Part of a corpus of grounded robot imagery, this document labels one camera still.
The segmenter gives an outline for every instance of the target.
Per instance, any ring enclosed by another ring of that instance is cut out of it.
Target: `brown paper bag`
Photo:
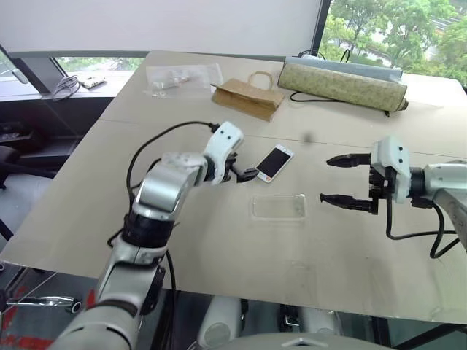
[[[269,78],[269,89],[264,90],[251,85],[256,74],[266,75]],[[212,100],[222,106],[231,107],[262,120],[271,120],[272,114],[279,107],[284,95],[272,90],[273,79],[267,71],[256,71],[248,78],[248,82],[230,79],[217,88]]]

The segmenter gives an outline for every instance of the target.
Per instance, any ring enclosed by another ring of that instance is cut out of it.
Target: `window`
[[[467,0],[333,0],[319,53],[467,86]]]
[[[70,76],[130,77],[141,64],[143,58],[60,57],[56,60]]]
[[[19,96],[38,93],[31,83],[23,84],[12,70],[15,68],[8,57],[0,50],[0,96]]]

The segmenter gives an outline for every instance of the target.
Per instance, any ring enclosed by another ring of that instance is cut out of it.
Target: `white table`
[[[446,86],[449,106],[410,104],[389,119],[347,104],[296,106],[285,101],[270,123],[211,101],[156,100],[143,93],[144,65],[213,61],[220,63],[225,78],[235,76],[236,67],[240,78],[257,69],[280,68],[263,61],[150,54],[82,140],[0,259],[98,277],[110,253],[105,242],[121,227],[128,208],[125,175],[138,146],[182,120],[230,120],[247,135],[239,149],[240,168],[257,164],[276,143],[296,156],[271,184],[230,182],[192,191],[169,242],[181,290],[467,323],[467,254],[460,245],[432,260],[428,252],[433,238],[394,242],[385,237],[384,206],[379,216],[372,216],[320,203],[318,198],[319,192],[367,198],[368,167],[333,168],[325,160],[369,152],[372,141],[389,133],[415,149],[410,154],[414,166],[467,158],[467,99],[461,94],[452,98],[457,85],[439,81]],[[411,78],[409,90],[418,92],[417,78]],[[313,132],[313,143],[300,141],[306,131]],[[188,126],[164,136],[142,153],[133,182],[163,152],[201,151],[209,135],[207,128]],[[254,195],[297,193],[306,196],[304,221],[252,218]],[[413,209],[408,203],[394,206],[393,217],[395,235],[437,227],[434,211]]]

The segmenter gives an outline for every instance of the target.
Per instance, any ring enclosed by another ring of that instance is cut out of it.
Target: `white smartphone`
[[[258,164],[258,178],[264,182],[271,182],[276,175],[289,163],[294,153],[281,144],[275,148]]]

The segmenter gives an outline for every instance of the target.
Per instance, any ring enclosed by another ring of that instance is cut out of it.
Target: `floor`
[[[51,181],[29,175],[8,177],[5,184],[7,189],[0,192],[0,218],[13,232],[19,228],[27,213]],[[4,240],[0,239],[0,249],[4,245]],[[18,267],[7,266],[6,270],[0,273],[0,286],[5,286],[17,270]],[[16,293],[24,295],[25,292],[52,275],[53,273],[48,271],[29,271]],[[67,295],[79,298],[86,304],[89,293],[95,285],[96,280],[93,279],[57,274],[31,295]],[[176,337],[174,347],[176,350],[185,350],[196,339],[210,299],[209,295],[181,293],[177,309],[176,334],[183,334],[183,336]],[[276,332],[278,308],[277,304],[250,301],[250,309],[242,335]],[[157,307],[151,315],[144,318],[139,333],[138,350],[150,348],[159,314],[160,307]],[[369,317],[344,313],[339,313],[339,315],[346,336],[371,340]],[[2,317],[0,349],[46,349],[73,317],[74,315],[62,308],[13,308],[4,313]],[[393,344],[398,344],[436,326],[430,322],[405,319],[390,319],[389,325]],[[467,335],[456,332],[418,349],[467,349]]]

